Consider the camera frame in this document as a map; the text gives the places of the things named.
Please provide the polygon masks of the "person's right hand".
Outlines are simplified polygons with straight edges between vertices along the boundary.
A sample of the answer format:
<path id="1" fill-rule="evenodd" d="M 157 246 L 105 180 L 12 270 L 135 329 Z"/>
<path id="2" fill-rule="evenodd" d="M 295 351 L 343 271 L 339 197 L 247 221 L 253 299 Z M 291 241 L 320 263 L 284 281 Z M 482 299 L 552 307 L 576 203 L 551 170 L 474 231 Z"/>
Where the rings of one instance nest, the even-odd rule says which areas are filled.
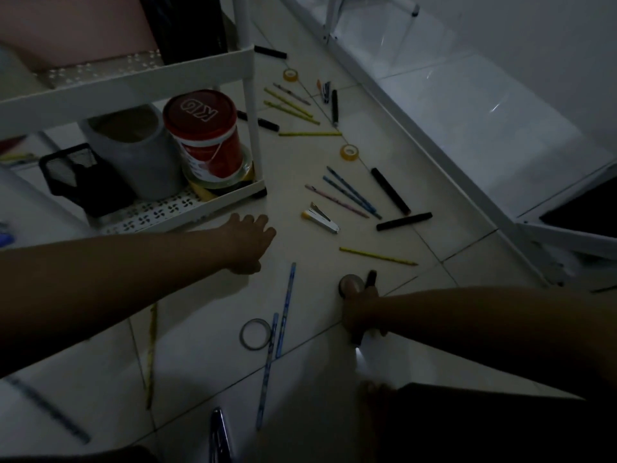
<path id="1" fill-rule="evenodd" d="M 379 299 L 376 287 L 369 287 L 364 293 L 352 293 L 347 289 L 346 298 L 343 299 L 342 324 L 349 333 L 357 331 L 378 331 L 381 336 L 388 334 L 387 330 L 378 329 L 371 320 L 370 307 L 372 302 Z"/>

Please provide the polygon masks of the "person's left hand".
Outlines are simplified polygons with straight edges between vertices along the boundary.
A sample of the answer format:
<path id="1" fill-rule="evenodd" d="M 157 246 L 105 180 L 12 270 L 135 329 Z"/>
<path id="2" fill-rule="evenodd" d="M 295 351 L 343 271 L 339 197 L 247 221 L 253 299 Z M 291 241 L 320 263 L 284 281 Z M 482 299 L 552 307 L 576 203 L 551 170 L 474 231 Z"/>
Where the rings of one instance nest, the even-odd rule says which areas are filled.
<path id="1" fill-rule="evenodd" d="M 238 275 L 253 275 L 261 270 L 260 259 L 276 236 L 274 227 L 268 226 L 269 217 L 231 214 L 221 227 L 225 237 L 224 267 Z"/>

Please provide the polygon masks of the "person's right forearm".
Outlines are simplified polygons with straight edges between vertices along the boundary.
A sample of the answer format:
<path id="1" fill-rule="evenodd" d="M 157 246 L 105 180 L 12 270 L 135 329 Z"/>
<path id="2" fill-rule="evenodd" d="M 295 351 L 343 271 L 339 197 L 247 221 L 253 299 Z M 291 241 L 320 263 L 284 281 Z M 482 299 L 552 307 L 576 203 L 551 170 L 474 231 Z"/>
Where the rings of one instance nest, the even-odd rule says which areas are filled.
<path id="1" fill-rule="evenodd" d="M 371 328 L 617 407 L 617 305 L 557 289 L 464 287 L 375 300 Z"/>

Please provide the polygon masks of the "person's left forearm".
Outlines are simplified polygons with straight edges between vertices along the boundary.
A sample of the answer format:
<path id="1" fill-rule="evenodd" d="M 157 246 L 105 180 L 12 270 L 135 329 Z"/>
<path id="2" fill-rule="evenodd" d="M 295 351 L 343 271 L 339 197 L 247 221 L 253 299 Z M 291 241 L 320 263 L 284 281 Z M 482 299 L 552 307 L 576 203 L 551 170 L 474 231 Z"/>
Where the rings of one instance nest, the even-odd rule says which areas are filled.
<path id="1" fill-rule="evenodd" d="M 223 269 L 220 230 L 103 236 L 0 251 L 0 378 Z"/>

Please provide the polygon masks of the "grey tape roll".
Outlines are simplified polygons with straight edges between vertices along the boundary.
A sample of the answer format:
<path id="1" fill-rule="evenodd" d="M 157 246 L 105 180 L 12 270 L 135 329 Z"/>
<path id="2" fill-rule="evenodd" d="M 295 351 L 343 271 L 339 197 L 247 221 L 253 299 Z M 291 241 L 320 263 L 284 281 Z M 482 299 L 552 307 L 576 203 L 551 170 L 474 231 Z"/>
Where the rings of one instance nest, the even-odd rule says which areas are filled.
<path id="1" fill-rule="evenodd" d="M 345 299 L 348 288 L 351 288 L 352 293 L 361 293 L 365 289 L 365 282 L 358 275 L 347 274 L 340 279 L 337 288 L 340 298 Z"/>

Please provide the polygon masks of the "silver stapler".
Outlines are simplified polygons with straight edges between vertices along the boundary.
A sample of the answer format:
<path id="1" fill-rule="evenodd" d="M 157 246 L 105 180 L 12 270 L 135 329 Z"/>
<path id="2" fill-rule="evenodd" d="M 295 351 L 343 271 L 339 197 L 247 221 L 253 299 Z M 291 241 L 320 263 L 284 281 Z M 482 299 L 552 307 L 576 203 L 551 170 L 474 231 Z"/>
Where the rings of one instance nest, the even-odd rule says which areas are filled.
<path id="1" fill-rule="evenodd" d="M 332 221 L 332 219 L 330 219 L 324 212 L 322 212 L 319 207 L 313 202 L 310 203 L 310 207 L 307 210 L 304 210 L 300 216 L 302 217 L 302 219 L 319 225 L 329 233 L 339 234 L 340 232 L 340 227 L 334 221 Z"/>

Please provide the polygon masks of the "pink pencil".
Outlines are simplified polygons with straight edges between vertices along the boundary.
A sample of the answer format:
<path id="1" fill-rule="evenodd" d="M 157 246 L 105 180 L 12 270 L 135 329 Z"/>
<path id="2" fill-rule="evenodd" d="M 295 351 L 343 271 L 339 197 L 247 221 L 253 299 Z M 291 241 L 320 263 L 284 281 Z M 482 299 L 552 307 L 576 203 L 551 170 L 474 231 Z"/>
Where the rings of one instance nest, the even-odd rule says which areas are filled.
<path id="1" fill-rule="evenodd" d="M 308 189 L 309 191 L 311 191 L 312 193 L 315 193 L 315 194 L 317 194 L 317 195 L 319 195 L 319 196 L 321 196 L 321 197 L 323 197 L 323 198 L 327 199 L 328 201 L 331 201 L 331 202 L 333 202 L 333 203 L 337 204 L 338 206 L 341 206 L 341 207 L 345 208 L 346 210 L 349 210 L 350 212 L 352 212 L 352 213 L 354 213 L 354 214 L 359 215 L 360 217 L 363 217 L 363 218 L 369 218 L 369 215 L 368 215 L 368 214 L 366 214 L 365 212 L 363 212 L 363 211 L 361 211 L 361 210 L 358 210 L 358 209 L 356 209 L 356 208 L 354 208 L 354 207 L 350 206 L 349 204 L 347 204 L 347 203 L 345 203 L 345 202 L 343 202 L 343 201 L 340 201 L 339 199 L 337 199 L 337 198 L 335 198 L 335 197 L 333 197 L 333 196 L 331 196 L 331 195 L 329 195 L 329 194 L 326 194 L 326 193 L 325 193 L 325 192 L 323 192 L 323 191 L 320 191 L 319 189 L 317 189 L 317 188 L 316 188 L 316 187 L 314 187 L 314 186 L 311 186 L 311 185 L 304 185 L 304 187 L 305 187 L 306 189 Z"/>

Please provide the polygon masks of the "red paint can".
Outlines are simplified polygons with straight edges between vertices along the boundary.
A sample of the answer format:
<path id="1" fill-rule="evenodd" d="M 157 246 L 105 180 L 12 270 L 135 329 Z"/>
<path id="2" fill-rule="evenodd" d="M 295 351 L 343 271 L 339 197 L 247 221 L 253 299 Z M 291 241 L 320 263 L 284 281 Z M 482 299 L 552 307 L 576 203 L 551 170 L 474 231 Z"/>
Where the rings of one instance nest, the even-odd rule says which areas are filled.
<path id="1" fill-rule="evenodd" d="M 203 182 L 222 184 L 244 165 L 237 109 L 224 93 L 203 89 L 169 99 L 162 116 L 186 169 Z"/>

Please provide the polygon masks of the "white tape roll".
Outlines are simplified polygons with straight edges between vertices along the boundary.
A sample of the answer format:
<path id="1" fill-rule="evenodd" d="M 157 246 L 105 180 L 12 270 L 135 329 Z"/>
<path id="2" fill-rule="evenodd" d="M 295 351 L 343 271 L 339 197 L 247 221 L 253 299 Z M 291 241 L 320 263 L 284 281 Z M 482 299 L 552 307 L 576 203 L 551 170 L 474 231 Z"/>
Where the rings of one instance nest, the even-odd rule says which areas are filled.
<path id="1" fill-rule="evenodd" d="M 252 344 L 247 340 L 248 338 L 247 331 L 254 325 L 261 327 L 264 331 L 263 340 L 259 342 L 258 344 Z M 266 320 L 259 319 L 259 318 L 250 319 L 245 324 L 243 324 L 242 328 L 240 329 L 239 336 L 238 336 L 239 342 L 242 345 L 242 347 L 245 350 L 249 350 L 249 351 L 258 351 L 258 350 L 262 350 L 268 347 L 268 345 L 270 344 L 271 338 L 272 338 L 271 325 Z"/>

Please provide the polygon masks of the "grey plastic bucket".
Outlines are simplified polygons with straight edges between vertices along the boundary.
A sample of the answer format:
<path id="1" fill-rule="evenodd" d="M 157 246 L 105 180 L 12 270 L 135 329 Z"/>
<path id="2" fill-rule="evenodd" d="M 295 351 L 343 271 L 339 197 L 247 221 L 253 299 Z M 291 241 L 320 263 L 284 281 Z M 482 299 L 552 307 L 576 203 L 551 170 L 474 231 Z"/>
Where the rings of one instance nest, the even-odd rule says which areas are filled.
<path id="1" fill-rule="evenodd" d="M 188 185 L 176 143 L 153 104 L 84 119 L 78 127 L 139 200 L 170 198 Z"/>

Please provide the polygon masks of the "patterned grey pencil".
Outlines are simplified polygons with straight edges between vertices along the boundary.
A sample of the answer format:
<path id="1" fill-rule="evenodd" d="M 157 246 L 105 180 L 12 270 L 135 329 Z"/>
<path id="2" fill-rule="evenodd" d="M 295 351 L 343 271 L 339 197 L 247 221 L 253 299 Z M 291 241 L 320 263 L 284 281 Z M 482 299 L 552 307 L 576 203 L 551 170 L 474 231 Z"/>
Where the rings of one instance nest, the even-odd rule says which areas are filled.
<path id="1" fill-rule="evenodd" d="M 310 102 L 306 99 L 304 99 L 303 97 L 301 97 L 300 95 L 298 95 L 297 93 L 295 93 L 294 91 L 291 91 L 290 89 L 277 84 L 277 83 L 273 83 L 273 86 L 280 90 L 281 92 L 284 92 L 285 94 L 287 94 L 288 96 L 294 98 L 295 100 L 298 100 L 299 102 L 305 104 L 305 105 L 310 105 Z"/>

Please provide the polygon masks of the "black mesh pen holder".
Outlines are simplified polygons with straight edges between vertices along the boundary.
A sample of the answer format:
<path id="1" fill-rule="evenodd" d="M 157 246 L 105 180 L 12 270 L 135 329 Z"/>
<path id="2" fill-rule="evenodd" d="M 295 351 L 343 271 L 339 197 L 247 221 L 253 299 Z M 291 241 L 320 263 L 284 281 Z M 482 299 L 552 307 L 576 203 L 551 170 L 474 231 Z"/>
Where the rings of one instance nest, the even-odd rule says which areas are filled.
<path id="1" fill-rule="evenodd" d="M 104 217 L 136 200 L 119 172 L 87 143 L 45 155 L 38 164 L 50 193 L 68 199 L 90 217 Z"/>

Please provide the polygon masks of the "shiny metal stapler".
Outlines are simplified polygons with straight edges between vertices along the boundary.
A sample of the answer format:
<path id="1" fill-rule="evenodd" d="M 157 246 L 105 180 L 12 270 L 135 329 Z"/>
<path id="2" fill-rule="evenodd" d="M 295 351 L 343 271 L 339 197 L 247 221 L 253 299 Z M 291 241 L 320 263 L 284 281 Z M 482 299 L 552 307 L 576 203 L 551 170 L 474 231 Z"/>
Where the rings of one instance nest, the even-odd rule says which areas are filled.
<path id="1" fill-rule="evenodd" d="M 229 440 L 225 416 L 221 407 L 216 407 L 210 415 L 209 463 L 233 463 L 232 446 Z"/>

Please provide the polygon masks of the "black bag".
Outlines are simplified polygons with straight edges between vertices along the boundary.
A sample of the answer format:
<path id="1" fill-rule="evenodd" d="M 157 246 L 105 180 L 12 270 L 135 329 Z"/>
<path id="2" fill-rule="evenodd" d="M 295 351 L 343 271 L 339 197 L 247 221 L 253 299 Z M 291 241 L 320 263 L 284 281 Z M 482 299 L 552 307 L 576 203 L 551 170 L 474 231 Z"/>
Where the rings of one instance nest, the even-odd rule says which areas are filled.
<path id="1" fill-rule="evenodd" d="M 165 65 L 228 52 L 220 0 L 139 0 Z"/>

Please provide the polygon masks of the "pink cloth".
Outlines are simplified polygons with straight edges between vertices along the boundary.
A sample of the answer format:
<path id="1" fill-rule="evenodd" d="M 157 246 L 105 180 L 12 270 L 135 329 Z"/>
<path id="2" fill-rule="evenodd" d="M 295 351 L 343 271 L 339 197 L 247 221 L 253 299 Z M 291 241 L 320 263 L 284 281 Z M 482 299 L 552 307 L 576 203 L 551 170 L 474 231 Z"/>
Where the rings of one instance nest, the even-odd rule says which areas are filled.
<path id="1" fill-rule="evenodd" d="M 0 0 L 0 46 L 32 71 L 157 50 L 139 0 Z"/>

